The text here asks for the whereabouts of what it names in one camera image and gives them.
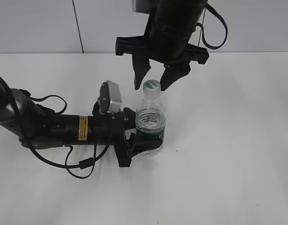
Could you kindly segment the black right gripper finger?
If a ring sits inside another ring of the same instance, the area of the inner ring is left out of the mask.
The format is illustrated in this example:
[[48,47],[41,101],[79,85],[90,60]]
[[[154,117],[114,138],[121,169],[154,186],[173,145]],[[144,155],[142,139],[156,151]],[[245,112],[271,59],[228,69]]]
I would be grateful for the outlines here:
[[174,82],[187,76],[189,72],[190,72],[189,63],[174,64],[165,68],[165,71],[160,80],[161,90],[165,91]]
[[142,80],[151,69],[150,61],[147,57],[132,55],[132,65],[135,73],[134,87],[138,90],[141,86]]

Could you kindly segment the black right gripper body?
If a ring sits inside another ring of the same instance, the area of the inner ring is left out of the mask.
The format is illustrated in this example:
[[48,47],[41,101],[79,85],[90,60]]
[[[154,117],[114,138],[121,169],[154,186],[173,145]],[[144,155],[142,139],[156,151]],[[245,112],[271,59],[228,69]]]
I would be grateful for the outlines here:
[[144,35],[116,39],[116,55],[126,53],[167,65],[205,64],[208,51],[189,40],[206,5],[205,0],[159,0],[151,8]]

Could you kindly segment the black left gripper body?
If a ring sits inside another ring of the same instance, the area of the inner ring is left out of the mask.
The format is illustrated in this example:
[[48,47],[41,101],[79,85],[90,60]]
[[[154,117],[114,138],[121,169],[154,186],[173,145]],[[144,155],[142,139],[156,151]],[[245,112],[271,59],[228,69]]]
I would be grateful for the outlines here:
[[130,167],[131,158],[128,156],[128,147],[126,144],[124,128],[123,111],[118,113],[107,112],[99,113],[99,105],[95,103],[91,116],[91,140],[99,145],[104,145],[102,152],[95,157],[99,160],[104,156],[109,146],[114,147],[119,167]]

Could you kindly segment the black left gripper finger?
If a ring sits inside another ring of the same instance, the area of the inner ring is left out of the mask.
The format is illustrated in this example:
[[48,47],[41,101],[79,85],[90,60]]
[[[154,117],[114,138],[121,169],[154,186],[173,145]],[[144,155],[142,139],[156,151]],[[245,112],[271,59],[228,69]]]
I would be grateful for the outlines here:
[[134,129],[136,128],[136,112],[130,108],[125,107],[123,109],[123,120],[125,129]]
[[128,156],[133,158],[142,153],[148,156],[155,155],[162,144],[163,141],[159,137],[131,133],[128,139]]

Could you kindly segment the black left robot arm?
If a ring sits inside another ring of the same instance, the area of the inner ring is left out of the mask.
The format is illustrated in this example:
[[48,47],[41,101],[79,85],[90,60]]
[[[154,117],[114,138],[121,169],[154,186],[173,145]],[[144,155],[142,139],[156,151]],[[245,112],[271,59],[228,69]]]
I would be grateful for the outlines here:
[[161,146],[158,137],[125,132],[135,128],[135,112],[121,108],[119,86],[102,83],[91,116],[67,115],[40,104],[22,89],[12,89],[0,77],[0,126],[18,136],[21,145],[39,157],[40,150],[74,145],[113,146],[119,167],[129,167],[139,153]]

